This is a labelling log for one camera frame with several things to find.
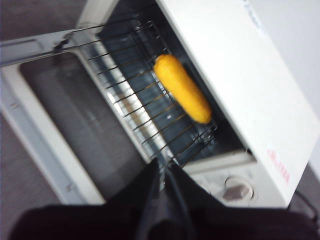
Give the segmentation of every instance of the white toaster oven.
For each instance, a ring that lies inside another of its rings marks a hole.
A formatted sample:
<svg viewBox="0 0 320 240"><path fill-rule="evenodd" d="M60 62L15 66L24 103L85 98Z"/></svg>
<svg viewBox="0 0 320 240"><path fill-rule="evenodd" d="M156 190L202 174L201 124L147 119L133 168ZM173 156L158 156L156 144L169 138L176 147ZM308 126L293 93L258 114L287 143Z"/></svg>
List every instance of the white toaster oven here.
<svg viewBox="0 0 320 240"><path fill-rule="evenodd" d="M90 147L102 133L73 147L82 115L103 131L95 119L104 105L146 163L176 162L226 206L288 206L320 133L246 0L89 0L77 28L5 41L1 51L2 112L66 204L108 200L80 160L108 155ZM153 72L160 54L179 58L202 90L209 124L163 88Z"/></svg>

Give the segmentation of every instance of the wire rack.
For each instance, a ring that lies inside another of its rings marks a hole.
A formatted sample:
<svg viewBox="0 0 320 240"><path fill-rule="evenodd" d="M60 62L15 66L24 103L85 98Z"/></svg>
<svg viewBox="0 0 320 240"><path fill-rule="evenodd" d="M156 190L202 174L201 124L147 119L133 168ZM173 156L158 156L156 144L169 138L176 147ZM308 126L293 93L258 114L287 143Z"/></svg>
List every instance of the wire rack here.
<svg viewBox="0 0 320 240"><path fill-rule="evenodd" d="M108 24L74 30L55 49L63 50L64 44L76 39L78 32L101 27ZM148 157L184 166L212 155L215 122L193 121L153 71L159 55L172 54L157 26L152 21L135 22L129 32L102 33L98 39L74 46L84 50L110 101Z"/></svg>

